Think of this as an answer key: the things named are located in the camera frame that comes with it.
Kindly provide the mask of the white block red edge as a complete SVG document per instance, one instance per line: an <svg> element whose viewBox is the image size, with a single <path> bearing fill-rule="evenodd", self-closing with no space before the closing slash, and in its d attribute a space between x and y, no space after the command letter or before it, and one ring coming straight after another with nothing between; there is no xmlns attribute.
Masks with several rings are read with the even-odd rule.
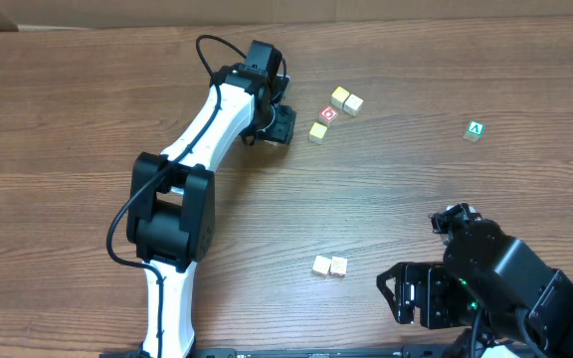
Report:
<svg viewBox="0 0 573 358"><path fill-rule="evenodd" d="M470 142L478 142L483 136L485 125L481 122L471 120L463 139Z"/></svg>

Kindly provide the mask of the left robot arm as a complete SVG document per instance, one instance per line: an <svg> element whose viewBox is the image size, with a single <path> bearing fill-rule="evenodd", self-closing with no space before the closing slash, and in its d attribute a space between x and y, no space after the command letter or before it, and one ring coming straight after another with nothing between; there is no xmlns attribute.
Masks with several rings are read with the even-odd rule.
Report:
<svg viewBox="0 0 573 358"><path fill-rule="evenodd" d="M141 153L117 213L147 280L147 333L136 357L190 357L197 265L215 233L215 173L236 138L289 144L296 113L282 100L283 54L254 41L242 61L210 71L208 97L186 131L159 154Z"/></svg>

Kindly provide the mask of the white E letter block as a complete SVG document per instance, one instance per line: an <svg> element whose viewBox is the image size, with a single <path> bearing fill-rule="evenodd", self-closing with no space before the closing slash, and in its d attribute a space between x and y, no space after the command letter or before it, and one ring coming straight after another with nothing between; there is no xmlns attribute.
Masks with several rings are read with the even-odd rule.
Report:
<svg viewBox="0 0 573 358"><path fill-rule="evenodd" d="M333 276L344 277L347 274L348 259L342 257L332 257L329 273Z"/></svg>

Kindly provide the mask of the plain yellow wooden block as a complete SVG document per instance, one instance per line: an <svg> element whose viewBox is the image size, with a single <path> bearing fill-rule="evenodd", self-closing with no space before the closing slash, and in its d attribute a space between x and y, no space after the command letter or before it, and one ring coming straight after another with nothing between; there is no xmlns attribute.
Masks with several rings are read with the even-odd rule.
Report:
<svg viewBox="0 0 573 358"><path fill-rule="evenodd" d="M311 268L314 274L326 276L329 274L332 260L323 256L316 256Z"/></svg>

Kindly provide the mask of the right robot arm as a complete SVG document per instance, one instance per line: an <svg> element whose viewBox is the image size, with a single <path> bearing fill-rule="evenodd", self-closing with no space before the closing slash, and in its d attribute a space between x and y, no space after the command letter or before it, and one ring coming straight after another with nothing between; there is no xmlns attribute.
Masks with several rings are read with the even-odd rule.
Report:
<svg viewBox="0 0 573 358"><path fill-rule="evenodd" d="M376 286L399 324L463 333L442 357L573 357L573 282L467 203L430 217L438 262L401 262Z"/></svg>

